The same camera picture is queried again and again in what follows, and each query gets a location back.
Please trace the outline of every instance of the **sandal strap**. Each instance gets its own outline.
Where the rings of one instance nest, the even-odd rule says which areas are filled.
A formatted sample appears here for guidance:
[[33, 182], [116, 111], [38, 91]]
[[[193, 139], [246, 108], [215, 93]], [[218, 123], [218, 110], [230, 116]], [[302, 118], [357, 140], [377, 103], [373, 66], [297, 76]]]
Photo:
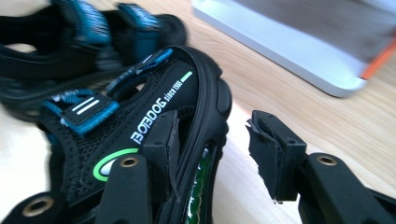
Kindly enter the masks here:
[[84, 135], [104, 122], [120, 105], [101, 93], [75, 90], [52, 96], [44, 106], [55, 113], [64, 126]]

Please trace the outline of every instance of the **green stripe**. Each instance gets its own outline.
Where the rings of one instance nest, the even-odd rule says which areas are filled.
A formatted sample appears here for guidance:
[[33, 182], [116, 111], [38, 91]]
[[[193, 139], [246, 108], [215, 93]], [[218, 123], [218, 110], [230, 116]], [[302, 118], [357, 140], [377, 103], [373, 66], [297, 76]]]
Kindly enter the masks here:
[[181, 78], [181, 82], [184, 82], [187, 80], [187, 78], [189, 78], [192, 75], [192, 71], [186, 73], [186, 75], [184, 75], [184, 77]]
[[115, 160], [117, 157], [123, 156], [125, 154], [130, 154], [130, 153], [136, 153], [139, 150], [139, 148], [126, 148], [120, 151], [116, 151], [114, 153], [111, 153], [110, 155], [104, 157], [101, 159], [93, 168], [93, 176], [100, 180], [100, 181], [107, 181], [108, 177], [104, 176], [100, 173], [100, 169], [109, 161]]

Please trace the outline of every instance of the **brand logo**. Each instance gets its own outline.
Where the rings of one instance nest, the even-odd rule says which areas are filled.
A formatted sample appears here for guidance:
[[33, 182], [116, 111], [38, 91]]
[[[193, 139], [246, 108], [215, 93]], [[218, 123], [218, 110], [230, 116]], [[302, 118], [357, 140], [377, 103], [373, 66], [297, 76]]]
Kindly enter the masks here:
[[137, 144], [141, 145], [146, 133], [149, 132], [152, 124], [159, 114], [163, 112], [166, 105], [173, 99], [178, 90], [182, 87], [183, 83], [192, 75], [192, 72], [186, 73], [180, 80], [177, 80], [172, 88], [163, 95], [163, 98], [158, 98], [155, 104], [151, 106], [151, 109], [146, 113], [146, 116], [142, 118], [140, 123], [137, 125], [136, 131], [131, 135]]
[[101, 159], [93, 168], [93, 176], [100, 181], [107, 181], [111, 165], [118, 158], [126, 154], [137, 153], [138, 148], [126, 148]]

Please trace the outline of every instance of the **green logo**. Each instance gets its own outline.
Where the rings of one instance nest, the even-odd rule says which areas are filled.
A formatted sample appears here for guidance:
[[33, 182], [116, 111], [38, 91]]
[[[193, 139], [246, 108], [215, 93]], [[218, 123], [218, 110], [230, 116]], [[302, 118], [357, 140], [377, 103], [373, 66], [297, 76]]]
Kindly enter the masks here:
[[104, 157], [93, 168], [93, 176], [100, 181], [107, 181], [113, 162], [120, 156], [136, 153], [138, 150], [139, 148], [126, 148]]

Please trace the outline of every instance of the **metal base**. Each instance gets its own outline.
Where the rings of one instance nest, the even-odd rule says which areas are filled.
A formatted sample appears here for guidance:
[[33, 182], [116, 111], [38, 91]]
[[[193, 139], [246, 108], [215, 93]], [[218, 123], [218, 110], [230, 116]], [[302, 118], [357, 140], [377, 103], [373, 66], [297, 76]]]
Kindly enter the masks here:
[[192, 6], [194, 14], [203, 21], [330, 95], [348, 97], [366, 83], [359, 78], [365, 62], [251, 7], [234, 0], [194, 0]]

